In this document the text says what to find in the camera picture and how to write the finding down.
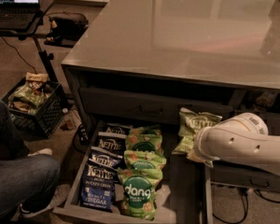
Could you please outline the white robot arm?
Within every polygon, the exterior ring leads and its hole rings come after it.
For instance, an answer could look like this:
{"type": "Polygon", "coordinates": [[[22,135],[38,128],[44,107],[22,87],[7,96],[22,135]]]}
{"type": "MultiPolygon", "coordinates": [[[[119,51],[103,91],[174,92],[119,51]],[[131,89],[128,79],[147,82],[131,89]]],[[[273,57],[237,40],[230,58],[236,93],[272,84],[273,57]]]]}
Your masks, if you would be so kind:
{"type": "Polygon", "coordinates": [[[269,135],[258,115],[242,113],[200,129],[187,157],[209,167],[226,161],[280,176],[280,135],[269,135]]]}

